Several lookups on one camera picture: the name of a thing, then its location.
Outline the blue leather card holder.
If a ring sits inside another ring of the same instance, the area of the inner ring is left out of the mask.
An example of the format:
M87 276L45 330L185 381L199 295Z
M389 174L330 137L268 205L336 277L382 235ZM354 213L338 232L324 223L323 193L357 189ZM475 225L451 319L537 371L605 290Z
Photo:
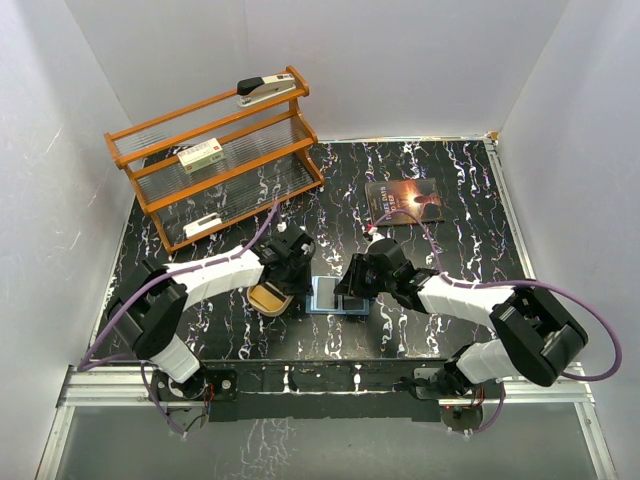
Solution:
M369 309L366 313L360 315L347 314L342 307L342 297L333 293L335 285L338 283L337 277L330 276L313 276L312 294L306 297L305 312L307 314L334 314L344 316L367 316L370 312Z

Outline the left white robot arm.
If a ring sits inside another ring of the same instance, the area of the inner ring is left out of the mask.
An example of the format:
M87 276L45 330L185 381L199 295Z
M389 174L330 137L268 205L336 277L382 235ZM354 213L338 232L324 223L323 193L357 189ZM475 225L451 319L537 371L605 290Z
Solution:
M292 298L312 292L314 253L314 240L290 225L248 248L239 245L199 261L145 261L114 292L108 319L136 359L155 364L172 379L175 391L194 399L204 392L207 376L177 335L183 312L210 297L245 289L258 296L254 307L277 316Z

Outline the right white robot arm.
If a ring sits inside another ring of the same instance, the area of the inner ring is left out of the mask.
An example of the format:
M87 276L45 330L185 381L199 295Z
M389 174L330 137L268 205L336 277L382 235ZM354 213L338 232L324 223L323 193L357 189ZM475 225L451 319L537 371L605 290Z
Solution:
M400 245L385 238L355 253L335 294L373 300L390 294L402 307L484 326L496 335L461 347L428 378L404 378L407 390L425 388L466 397L490 380L523 376L551 386L587 345L585 329L545 287L482 288L416 268Z

